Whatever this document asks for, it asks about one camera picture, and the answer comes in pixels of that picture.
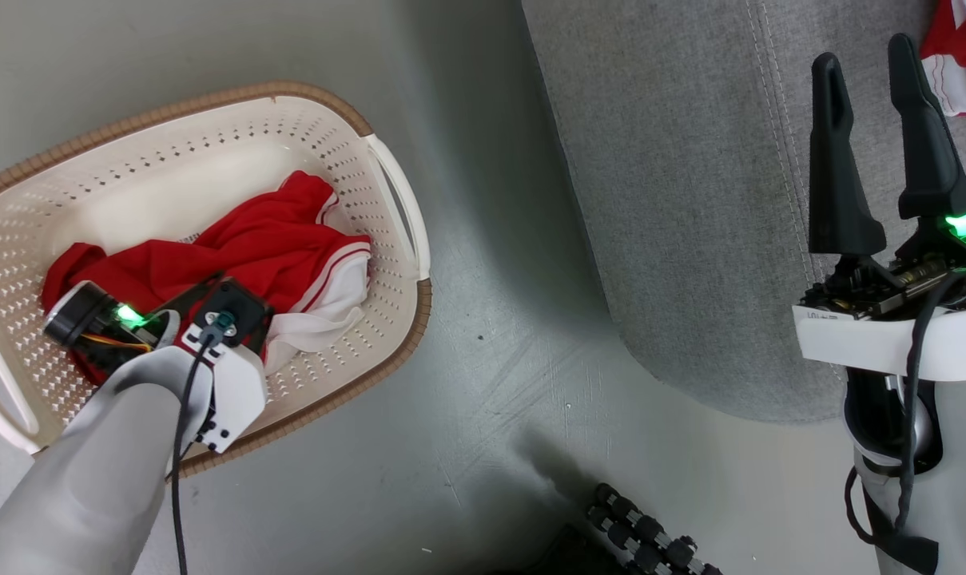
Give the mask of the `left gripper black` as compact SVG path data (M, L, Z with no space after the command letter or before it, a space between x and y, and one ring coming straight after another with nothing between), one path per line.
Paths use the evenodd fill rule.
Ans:
M142 314L92 281L74 285L46 316L43 332L88 378L107 378L131 359L173 345L189 313L223 276L208 276Z

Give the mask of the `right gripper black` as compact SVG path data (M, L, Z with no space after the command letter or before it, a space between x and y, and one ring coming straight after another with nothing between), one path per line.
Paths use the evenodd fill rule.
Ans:
M855 320L909 319L944 280L960 274L939 305L966 310L964 166L908 35L889 39L888 70L904 153L899 215L920 219L888 265L871 257L887 248L887 236L871 215L851 146L854 112L841 63L836 54L820 54L812 64L808 248L852 257L841 257L826 281L814 284L799 303Z

